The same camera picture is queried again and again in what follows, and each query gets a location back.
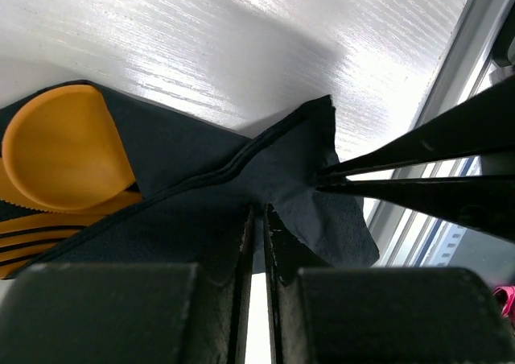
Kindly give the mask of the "orange plastic spoon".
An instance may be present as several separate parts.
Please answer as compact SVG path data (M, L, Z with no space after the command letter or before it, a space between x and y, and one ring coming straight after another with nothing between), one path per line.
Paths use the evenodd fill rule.
M1 198L53 213L110 214L141 201L101 91L44 89L1 109Z

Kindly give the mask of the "dark navy paper napkin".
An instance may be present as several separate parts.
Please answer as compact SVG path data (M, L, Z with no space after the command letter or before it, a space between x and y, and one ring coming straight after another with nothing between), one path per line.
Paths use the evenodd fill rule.
M316 172L338 161L329 96L303 103L250 139L90 81L46 89L61 85L101 91L135 176L131 190L142 199L106 214L7 279L36 263L189 263L215 245L223 220L246 209L261 233L267 205L331 266L371 267L378 260L359 201L315 187ZM1 222L38 213L53 212L1 198Z

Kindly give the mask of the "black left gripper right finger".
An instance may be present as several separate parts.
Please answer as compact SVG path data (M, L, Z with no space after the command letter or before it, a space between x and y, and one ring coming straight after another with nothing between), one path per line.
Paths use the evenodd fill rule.
M481 278L463 268L330 266L267 206L275 363L511 363L514 335Z

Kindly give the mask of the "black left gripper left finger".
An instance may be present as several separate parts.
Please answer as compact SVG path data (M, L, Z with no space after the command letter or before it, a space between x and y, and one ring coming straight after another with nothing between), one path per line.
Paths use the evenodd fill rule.
M1 304L4 363L242 363L254 212L193 263L52 263Z

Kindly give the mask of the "orange plastic fork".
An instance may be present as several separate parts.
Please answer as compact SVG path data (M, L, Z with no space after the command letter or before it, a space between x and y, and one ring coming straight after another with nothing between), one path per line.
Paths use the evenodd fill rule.
M1 222L1 279L59 242L100 221L101 214L38 213Z

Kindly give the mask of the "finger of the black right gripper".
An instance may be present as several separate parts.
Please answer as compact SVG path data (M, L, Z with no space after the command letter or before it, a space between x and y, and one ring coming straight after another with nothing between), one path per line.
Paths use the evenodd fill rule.
M317 172L350 176L514 150L514 79L469 98L383 147Z
M514 242L514 177L357 180L319 176L322 192L387 201L462 227Z

